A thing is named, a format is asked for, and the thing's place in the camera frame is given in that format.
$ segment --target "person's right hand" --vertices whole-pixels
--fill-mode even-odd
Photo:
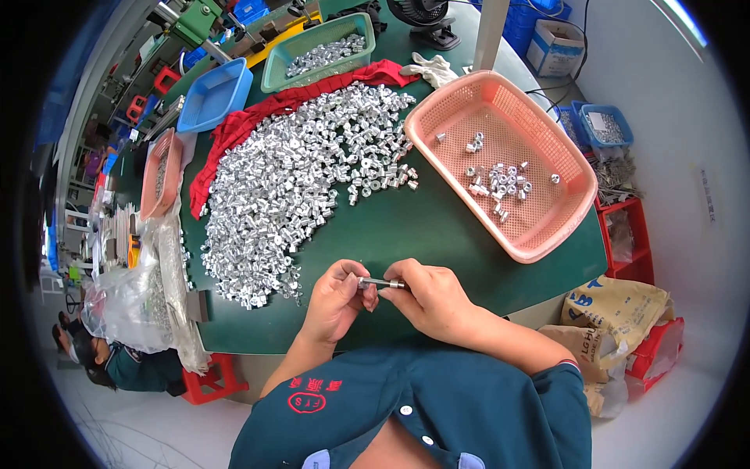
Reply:
[[[423,266],[415,259],[393,263],[385,280],[402,278],[411,289],[383,288],[379,294],[391,301],[411,324],[425,335],[449,344],[466,346],[478,319],[492,314],[469,300],[456,274],[446,267]]]

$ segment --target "person's left hand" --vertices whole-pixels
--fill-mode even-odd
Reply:
[[[363,307],[372,312],[378,303],[375,285],[357,289],[357,277],[368,270],[354,260],[334,263],[315,283],[300,334],[311,341],[335,344],[347,333]]]

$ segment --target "shirt collar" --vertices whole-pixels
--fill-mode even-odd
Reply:
[[[110,366],[110,362],[112,361],[113,356],[115,356],[115,345],[109,344],[109,358],[106,359],[106,363],[104,363],[104,371],[107,370],[107,366]]]

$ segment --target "cardboard box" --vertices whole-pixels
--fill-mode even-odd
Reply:
[[[570,74],[584,54],[584,35],[568,23],[536,20],[526,58],[539,77]]]

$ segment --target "worker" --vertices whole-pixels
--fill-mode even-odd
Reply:
[[[110,344],[91,337],[85,330],[73,338],[73,347],[92,383],[114,391],[167,391],[175,396],[187,391],[182,364],[173,348],[143,353],[116,341]]]
[[[414,259],[384,288],[422,334],[332,359],[369,271],[340,260],[240,431],[230,467],[591,467],[584,382],[566,348],[471,303],[455,274]]]
[[[55,344],[57,344],[58,352],[64,352],[75,363],[80,363],[76,356],[75,348],[71,347],[71,337],[68,334],[68,331],[62,329],[59,324],[52,326],[52,339],[54,339]]]
[[[88,177],[95,178],[99,176],[104,163],[107,162],[107,146],[99,145],[99,150],[96,152],[88,152],[83,157],[84,172]]]
[[[62,330],[70,333],[71,337],[75,337],[76,334],[83,329],[83,323],[81,323],[81,311],[78,310],[78,317],[72,320],[63,311],[57,314],[57,320],[60,322]]]

